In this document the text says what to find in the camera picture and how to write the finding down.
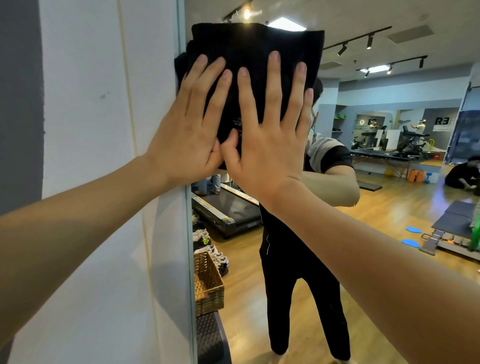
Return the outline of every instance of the ceiling vent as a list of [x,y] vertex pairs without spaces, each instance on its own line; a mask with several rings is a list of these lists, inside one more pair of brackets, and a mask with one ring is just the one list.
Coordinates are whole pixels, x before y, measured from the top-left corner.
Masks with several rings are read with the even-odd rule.
[[423,38],[424,36],[431,36],[433,31],[428,25],[416,26],[415,28],[410,28],[403,30],[398,33],[393,33],[387,36],[392,42],[399,44],[408,42],[409,40],[414,40],[418,38]]
[[328,62],[320,65],[320,69],[325,71],[325,70],[331,70],[332,68],[337,68],[341,67],[343,64],[338,63],[338,62]]

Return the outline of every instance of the wicker basket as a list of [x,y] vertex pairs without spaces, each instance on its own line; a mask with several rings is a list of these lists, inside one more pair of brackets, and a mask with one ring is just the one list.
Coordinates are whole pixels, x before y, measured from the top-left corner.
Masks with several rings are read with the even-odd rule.
[[224,285],[212,257],[207,251],[193,255],[195,273],[195,311],[204,315],[223,308]]

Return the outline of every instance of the ceiling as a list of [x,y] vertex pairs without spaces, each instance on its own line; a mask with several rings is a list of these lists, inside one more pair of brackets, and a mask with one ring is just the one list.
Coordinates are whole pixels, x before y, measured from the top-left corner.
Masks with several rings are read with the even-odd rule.
[[[191,39],[193,24],[218,23],[243,2],[185,0],[187,39]],[[366,49],[367,38],[349,43],[340,57],[337,52],[341,46],[325,50],[322,64],[342,64],[320,70],[319,76],[325,78],[362,79],[364,73],[357,69],[423,55],[428,55],[423,69],[480,61],[479,0],[253,0],[252,7],[262,10],[261,15],[251,19],[254,22],[265,23],[284,16],[308,30],[325,30],[325,47],[392,26],[374,36],[370,50]],[[430,26],[434,34],[400,44],[386,38],[423,24]],[[419,60],[408,61],[395,65],[392,75],[418,70]],[[372,73],[369,79],[386,76],[386,72]]]

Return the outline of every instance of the gray sleeve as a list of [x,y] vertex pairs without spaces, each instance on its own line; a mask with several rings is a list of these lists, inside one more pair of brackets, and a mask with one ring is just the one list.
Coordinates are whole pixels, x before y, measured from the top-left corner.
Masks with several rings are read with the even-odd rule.
[[307,155],[310,157],[310,165],[317,173],[322,173],[322,158],[335,146],[344,146],[333,138],[324,138],[317,133],[307,142]]

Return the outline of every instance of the black towel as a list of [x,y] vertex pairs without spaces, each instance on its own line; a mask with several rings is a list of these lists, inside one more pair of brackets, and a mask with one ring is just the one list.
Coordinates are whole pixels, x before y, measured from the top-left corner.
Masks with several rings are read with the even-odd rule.
[[[303,61],[307,65],[305,89],[313,87],[324,46],[323,30],[290,32],[258,23],[195,24],[192,26],[192,34],[193,40],[188,43],[186,53],[182,53],[175,59],[175,71],[179,80],[190,70],[200,54],[208,57],[209,64],[220,56],[224,57],[227,62],[226,68],[233,73],[232,85],[217,134],[221,143],[226,140],[232,128],[235,127],[241,132],[237,86],[237,72],[240,67],[246,67],[249,70],[258,120],[262,122],[268,55],[273,50],[280,53],[283,93],[281,117],[283,117],[287,110],[297,63]],[[207,96],[205,107],[215,87],[216,83]]]

